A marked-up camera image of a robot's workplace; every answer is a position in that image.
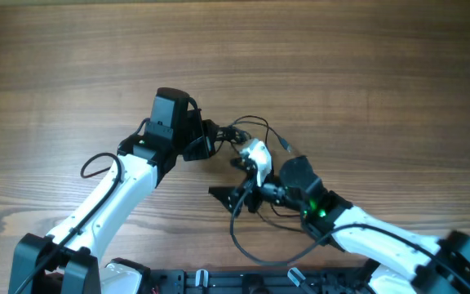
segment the wooden surface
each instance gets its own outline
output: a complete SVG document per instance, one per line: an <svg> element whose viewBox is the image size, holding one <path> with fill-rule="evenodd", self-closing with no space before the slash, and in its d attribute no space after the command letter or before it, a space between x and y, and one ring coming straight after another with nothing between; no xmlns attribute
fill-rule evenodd
<svg viewBox="0 0 470 294"><path fill-rule="evenodd" d="M470 5L410 3L0 8L0 292L18 240L45 234L83 201L99 179L80 179L80 166L149 116L158 87L189 92L221 125L266 117L326 187L383 220L421 234L470 233ZM279 165L287 154L271 142ZM104 261L254 266L207 193L242 179L232 156L225 148L178 161ZM263 214L272 217L268 207ZM247 213L237 222L243 246L264 259L311 243ZM300 261L361 263L330 247Z"/></svg>

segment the robotic arm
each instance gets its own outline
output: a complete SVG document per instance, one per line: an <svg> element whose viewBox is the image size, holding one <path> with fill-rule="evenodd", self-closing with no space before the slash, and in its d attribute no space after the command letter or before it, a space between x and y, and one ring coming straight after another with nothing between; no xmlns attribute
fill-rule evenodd
<svg viewBox="0 0 470 294"><path fill-rule="evenodd" d="M233 241L255 262L288 265L296 259L265 262L238 245L233 222L242 206L255 213L262 202L268 202L299 213L305 233L316 241L312 247L329 244L369 257L360 277L362 288L368 285L366 288L377 293L470 293L470 237L460 232L452 232L446 239L422 236L377 220L328 191L304 156L287 161L275 176L267 145L234 124L222 128L203 121L187 93L158 89L151 118L121 142L117 156L91 158L106 155L113 158L113 165L83 204L46 237L27 234L20 240L9 293L158 293L149 268L116 259L98 270L98 263L119 227L157 188L177 156L182 155L184 161L209 158L216 153L214 143L219 140L245 143L240 158L232 160L234 167L246 173L244 182L239 187L211 187L210 193L232 213ZM144 133L138 134L142 126ZM56 269L64 274L54 272ZM297 269L288 276L307 293L315 292L301 282Z"/></svg>

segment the wood grain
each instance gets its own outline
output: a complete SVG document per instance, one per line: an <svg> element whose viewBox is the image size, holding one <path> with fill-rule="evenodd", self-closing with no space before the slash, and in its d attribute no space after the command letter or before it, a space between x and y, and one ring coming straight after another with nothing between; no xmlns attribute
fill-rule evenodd
<svg viewBox="0 0 470 294"><path fill-rule="evenodd" d="M329 189L421 234L470 234L470 4L218 2L0 8L0 292L14 246L45 234L99 179L78 178L150 113L158 87L189 92L224 125L266 117ZM248 127L263 136L257 127ZM287 154L271 140L276 164ZM178 162L131 214L105 261L154 269L254 266L210 185L238 183L233 154ZM264 214L271 216L268 207ZM284 222L295 226L292 221ZM311 241L257 216L250 252ZM301 266L360 265L318 248Z"/></svg>

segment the wooden table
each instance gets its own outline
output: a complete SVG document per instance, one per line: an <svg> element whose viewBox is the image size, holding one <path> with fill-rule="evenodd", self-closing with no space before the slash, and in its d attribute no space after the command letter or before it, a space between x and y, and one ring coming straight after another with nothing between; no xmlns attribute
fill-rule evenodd
<svg viewBox="0 0 470 294"><path fill-rule="evenodd" d="M83 201L99 179L80 179L79 168L116 150L149 116L158 87L189 92L220 125L266 117L326 187L383 220L420 234L470 234L470 5L410 3L0 8L0 292L18 240L44 235ZM278 167L289 157L270 141ZM207 161L179 160L104 261L254 266L207 193L241 181L233 156L225 148ZM276 220L268 206L263 214ZM267 260L312 242L249 213L236 231ZM299 264L362 262L320 247Z"/></svg>

